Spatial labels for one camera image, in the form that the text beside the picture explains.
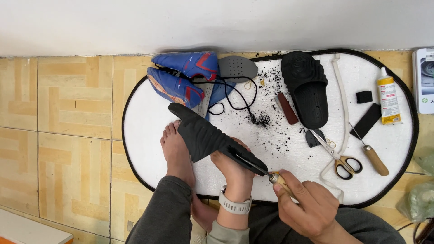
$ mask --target box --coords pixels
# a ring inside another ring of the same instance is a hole
[[[418,113],[434,114],[434,47],[413,52],[413,96]]]

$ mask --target plastic bag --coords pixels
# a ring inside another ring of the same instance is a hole
[[[413,157],[416,163],[424,169],[429,175],[434,175],[434,153],[428,157]]]
[[[396,208],[413,223],[434,216],[434,181],[418,184],[406,194]]]

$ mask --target wooden handle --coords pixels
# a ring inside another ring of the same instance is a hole
[[[293,192],[290,190],[290,188],[288,187],[288,185],[286,184],[286,182],[285,182],[285,180],[283,179],[282,176],[279,175],[275,183],[281,184],[283,186],[283,188],[285,188],[285,190],[289,193],[289,195],[292,198],[294,198],[294,199],[297,200],[297,198],[294,196]]]
[[[369,161],[371,161],[372,166],[374,166],[375,170],[381,175],[386,176],[389,174],[389,170],[386,168],[386,166],[383,164],[381,159],[378,157],[375,150],[369,146],[366,145],[363,147],[363,151],[365,152],[366,156],[369,158]]]

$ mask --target foot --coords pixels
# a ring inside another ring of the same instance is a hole
[[[207,233],[210,233],[213,229],[213,222],[217,219],[218,210],[204,204],[196,194],[193,194],[191,200],[191,215]]]
[[[163,131],[163,137],[160,139],[164,158],[167,161],[166,175],[180,178],[193,189],[195,178],[190,155],[184,139],[177,133],[180,123],[181,121],[177,120],[167,125]]]

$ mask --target glue tube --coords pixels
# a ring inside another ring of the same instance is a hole
[[[381,122],[383,125],[401,124],[395,83],[387,75],[386,68],[381,68],[381,77],[377,80],[378,96],[381,103]]]

